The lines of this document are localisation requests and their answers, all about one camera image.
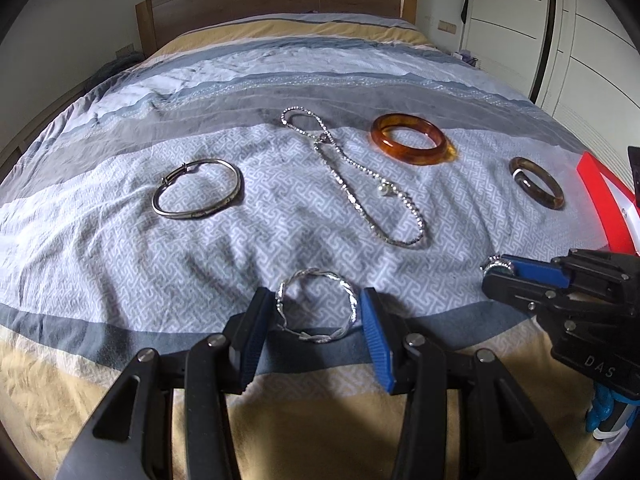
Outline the small twisted silver bangle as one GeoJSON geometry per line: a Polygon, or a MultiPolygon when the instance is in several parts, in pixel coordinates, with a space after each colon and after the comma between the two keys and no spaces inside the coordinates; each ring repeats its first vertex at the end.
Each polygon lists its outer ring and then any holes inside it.
{"type": "Polygon", "coordinates": [[[277,328],[299,341],[328,344],[346,337],[358,321],[357,289],[334,271],[295,271],[276,289],[277,328]]]}

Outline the red jewelry box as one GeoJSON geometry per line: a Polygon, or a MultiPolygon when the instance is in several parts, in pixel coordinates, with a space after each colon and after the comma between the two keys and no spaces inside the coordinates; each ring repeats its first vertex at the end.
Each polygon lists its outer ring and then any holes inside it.
{"type": "Polygon", "coordinates": [[[611,252],[639,255],[639,207],[634,193],[588,152],[577,164],[591,203],[597,211],[611,252]]]}

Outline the dark brown jade bangle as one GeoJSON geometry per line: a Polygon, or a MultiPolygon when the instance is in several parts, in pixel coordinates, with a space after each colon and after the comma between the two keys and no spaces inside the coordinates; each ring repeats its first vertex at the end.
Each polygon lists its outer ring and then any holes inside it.
{"type": "Polygon", "coordinates": [[[525,157],[513,157],[509,162],[513,181],[536,203],[551,210],[565,206],[561,185],[547,170],[525,157]]]}

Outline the striped bed quilt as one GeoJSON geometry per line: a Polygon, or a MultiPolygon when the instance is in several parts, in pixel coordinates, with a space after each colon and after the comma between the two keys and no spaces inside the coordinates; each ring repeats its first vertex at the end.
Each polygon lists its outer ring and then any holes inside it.
{"type": "Polygon", "coordinates": [[[529,316],[485,298],[497,252],[548,260],[605,237],[577,173],[584,144],[524,96],[360,15],[281,15],[185,34],[40,133],[1,185],[1,419],[51,479],[134,354],[190,348],[298,270],[374,287],[454,350],[494,350],[579,478],[605,461],[591,382],[529,316]],[[453,162],[413,166],[371,141],[378,116],[432,122],[453,162]],[[238,166],[243,193],[200,220],[151,207],[184,162],[238,166]],[[512,179],[525,157],[563,189],[551,210],[512,179]]]}

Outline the amber orange bangle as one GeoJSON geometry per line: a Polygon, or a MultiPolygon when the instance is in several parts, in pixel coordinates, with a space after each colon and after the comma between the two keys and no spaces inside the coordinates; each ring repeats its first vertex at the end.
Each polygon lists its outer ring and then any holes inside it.
{"type": "Polygon", "coordinates": [[[370,127],[370,137],[385,155],[413,166],[438,165],[457,158],[448,136],[432,122],[414,115],[378,116],[370,127]]]}

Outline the thin silver bangle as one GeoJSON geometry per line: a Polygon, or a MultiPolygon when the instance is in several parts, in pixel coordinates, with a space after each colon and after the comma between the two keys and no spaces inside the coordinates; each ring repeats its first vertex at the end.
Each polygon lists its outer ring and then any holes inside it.
{"type": "Polygon", "coordinates": [[[238,166],[209,157],[184,162],[160,179],[152,211],[170,220],[200,220],[231,207],[243,193],[238,166]]]}

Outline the white wardrobe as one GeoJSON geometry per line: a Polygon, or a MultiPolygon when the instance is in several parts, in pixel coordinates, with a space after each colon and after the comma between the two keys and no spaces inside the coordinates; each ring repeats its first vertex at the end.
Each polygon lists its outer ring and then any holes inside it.
{"type": "Polygon", "coordinates": [[[639,143],[639,51],[605,0],[465,0],[481,70],[570,130],[626,185],[639,143]]]}

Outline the wall switch plate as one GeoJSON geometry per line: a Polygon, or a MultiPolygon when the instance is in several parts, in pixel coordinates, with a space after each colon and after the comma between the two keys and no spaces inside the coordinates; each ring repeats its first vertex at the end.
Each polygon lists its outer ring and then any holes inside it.
{"type": "Polygon", "coordinates": [[[438,21],[437,29],[447,34],[455,35],[457,33],[457,25],[443,20],[438,21]]]}

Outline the wooden bed side rail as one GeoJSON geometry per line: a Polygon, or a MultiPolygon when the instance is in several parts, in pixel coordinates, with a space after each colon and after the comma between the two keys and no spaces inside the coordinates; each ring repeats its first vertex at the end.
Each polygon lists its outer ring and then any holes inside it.
{"type": "Polygon", "coordinates": [[[55,120],[63,110],[86,93],[85,81],[76,84],[53,103],[44,108],[35,118],[17,133],[16,136],[1,150],[1,180],[10,173],[21,156],[27,151],[29,145],[34,142],[47,125],[55,120]]]}

